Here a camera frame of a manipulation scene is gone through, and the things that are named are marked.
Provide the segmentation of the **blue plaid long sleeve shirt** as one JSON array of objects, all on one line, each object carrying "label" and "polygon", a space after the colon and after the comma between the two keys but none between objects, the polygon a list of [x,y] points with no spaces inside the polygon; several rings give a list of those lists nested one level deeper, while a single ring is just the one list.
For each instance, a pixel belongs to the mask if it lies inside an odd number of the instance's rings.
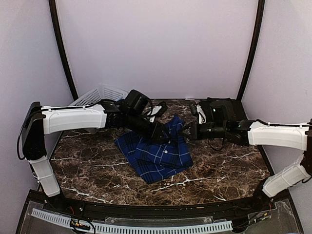
[{"label": "blue plaid long sleeve shirt", "polygon": [[115,140],[115,145],[124,155],[136,173],[148,184],[152,184],[193,166],[189,147],[178,131],[184,121],[177,115],[165,123],[171,140],[164,144],[156,144],[139,136],[135,132],[127,132]]}]

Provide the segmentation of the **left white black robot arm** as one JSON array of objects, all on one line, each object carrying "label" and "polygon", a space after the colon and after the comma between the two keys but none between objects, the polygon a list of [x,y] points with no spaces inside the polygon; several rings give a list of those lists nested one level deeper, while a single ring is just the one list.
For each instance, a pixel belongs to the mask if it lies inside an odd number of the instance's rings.
[{"label": "left white black robot arm", "polygon": [[164,124],[150,119],[158,113],[144,114],[151,100],[137,90],[131,90],[124,99],[102,99],[94,104],[51,107],[33,102],[27,112],[17,139],[19,160],[27,160],[50,205],[63,213],[69,202],[63,198],[61,188],[47,157],[45,135],[75,129],[127,128],[155,143],[167,143],[171,135]]}]

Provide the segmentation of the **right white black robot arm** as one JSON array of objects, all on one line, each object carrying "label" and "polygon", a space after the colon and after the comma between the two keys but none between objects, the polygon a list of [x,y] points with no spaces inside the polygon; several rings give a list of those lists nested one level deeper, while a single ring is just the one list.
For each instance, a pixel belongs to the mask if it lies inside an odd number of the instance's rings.
[{"label": "right white black robot arm", "polygon": [[312,123],[281,124],[247,119],[242,103],[231,98],[207,98],[190,104],[198,118],[179,133],[190,140],[221,138],[241,146],[269,145],[299,149],[303,156],[259,184],[249,208],[260,211],[281,191],[312,177]]}]

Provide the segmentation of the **folded black shirt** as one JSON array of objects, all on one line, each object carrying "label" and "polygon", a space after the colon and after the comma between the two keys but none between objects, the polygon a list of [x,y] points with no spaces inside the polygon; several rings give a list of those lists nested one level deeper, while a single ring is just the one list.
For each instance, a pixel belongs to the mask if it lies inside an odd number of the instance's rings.
[{"label": "folded black shirt", "polygon": [[208,109],[206,119],[214,122],[225,120],[241,121],[246,119],[243,105],[240,101],[231,98],[207,98]]}]

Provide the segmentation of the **white plastic mesh basket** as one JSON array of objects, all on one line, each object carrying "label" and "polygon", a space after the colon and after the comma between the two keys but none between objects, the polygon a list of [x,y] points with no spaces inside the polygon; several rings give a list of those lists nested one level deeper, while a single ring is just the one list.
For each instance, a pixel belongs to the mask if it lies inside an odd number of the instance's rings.
[{"label": "white plastic mesh basket", "polygon": [[128,95],[128,92],[110,86],[106,84],[101,84],[97,88],[91,89],[73,103],[70,106],[86,106],[99,102],[102,99],[109,99],[116,101],[118,98],[122,97],[125,99]]}]

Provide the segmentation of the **right black frame post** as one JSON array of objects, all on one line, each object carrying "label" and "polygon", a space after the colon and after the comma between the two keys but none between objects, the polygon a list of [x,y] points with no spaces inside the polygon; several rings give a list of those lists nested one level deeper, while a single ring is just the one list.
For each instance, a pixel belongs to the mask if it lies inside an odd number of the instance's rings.
[{"label": "right black frame post", "polygon": [[242,80],[240,83],[240,87],[236,96],[236,100],[241,101],[243,99],[247,83],[250,77],[250,73],[252,70],[253,62],[254,62],[254,57],[256,54],[256,49],[258,45],[258,40],[260,36],[260,30],[261,30],[261,25],[262,25],[262,20],[263,20],[263,14],[264,14],[264,8],[265,8],[265,0],[259,0],[257,4],[257,11],[256,11],[256,16],[255,16],[255,23],[254,23],[254,28],[253,28],[253,35],[252,35],[252,40],[251,40],[251,45],[246,61],[246,66],[244,69],[244,73],[242,76]]}]

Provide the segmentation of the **black frame post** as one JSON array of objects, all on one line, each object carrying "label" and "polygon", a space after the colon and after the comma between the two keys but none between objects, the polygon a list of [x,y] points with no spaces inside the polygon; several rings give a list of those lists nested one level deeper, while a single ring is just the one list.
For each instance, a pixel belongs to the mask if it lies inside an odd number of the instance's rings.
[{"label": "black frame post", "polygon": [[258,45],[258,40],[260,36],[260,30],[261,30],[261,25],[262,25],[262,20],[263,20],[263,14],[264,14],[264,8],[265,8],[265,0],[259,0],[257,4],[257,11],[256,11],[256,16],[255,16],[255,23],[254,23],[254,28],[253,28],[253,35],[252,35],[252,40],[251,40],[251,45],[246,61],[246,66],[244,69],[244,73],[242,76],[242,80],[240,83],[240,87],[236,96],[236,100],[241,101],[243,99],[247,83],[250,77],[250,73],[252,70],[253,62],[254,62],[254,57],[256,54],[256,49]]},{"label": "black frame post", "polygon": [[57,10],[57,1],[56,0],[49,0],[49,9],[51,15],[51,21],[53,25],[54,35],[58,47],[58,52],[61,60],[61,64],[65,73],[65,78],[70,89],[71,96],[73,100],[78,99],[78,93],[74,84],[74,79],[70,70],[70,65],[68,62],[68,58],[65,51],[65,46],[62,38],[60,23],[59,23],[59,16]]}]

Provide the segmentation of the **left black frame post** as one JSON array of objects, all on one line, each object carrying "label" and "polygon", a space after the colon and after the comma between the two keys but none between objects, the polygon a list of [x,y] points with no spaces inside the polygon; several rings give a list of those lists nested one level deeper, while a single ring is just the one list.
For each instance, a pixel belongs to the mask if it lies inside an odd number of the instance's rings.
[{"label": "left black frame post", "polygon": [[74,79],[70,70],[70,65],[68,62],[68,58],[65,51],[65,46],[62,38],[60,23],[59,23],[59,16],[57,10],[57,1],[56,0],[49,0],[49,9],[51,15],[51,21],[53,25],[54,35],[58,47],[58,52],[61,60],[61,64],[65,73],[65,78],[70,89],[71,96],[73,100],[78,99],[78,93],[74,84]]}]

